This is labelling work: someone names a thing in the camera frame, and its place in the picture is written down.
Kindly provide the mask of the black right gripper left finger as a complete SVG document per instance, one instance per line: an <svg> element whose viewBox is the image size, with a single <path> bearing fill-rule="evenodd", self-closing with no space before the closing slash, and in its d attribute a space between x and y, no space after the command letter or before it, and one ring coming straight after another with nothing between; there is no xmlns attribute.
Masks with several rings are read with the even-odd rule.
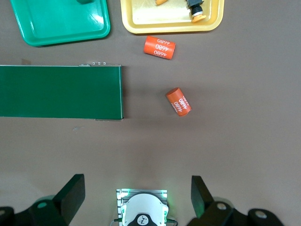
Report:
<svg viewBox="0 0 301 226"><path fill-rule="evenodd" d="M75 174L52 199L59 215L70 224L85 199L85 176Z"/></svg>

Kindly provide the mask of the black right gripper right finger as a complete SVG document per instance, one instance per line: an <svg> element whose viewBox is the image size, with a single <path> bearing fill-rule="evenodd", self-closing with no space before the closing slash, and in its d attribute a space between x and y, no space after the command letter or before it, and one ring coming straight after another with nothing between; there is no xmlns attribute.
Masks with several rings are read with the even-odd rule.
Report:
<svg viewBox="0 0 301 226"><path fill-rule="evenodd" d="M214 202L201 176L191 177L190 197L197 218L200 218L205 210Z"/></svg>

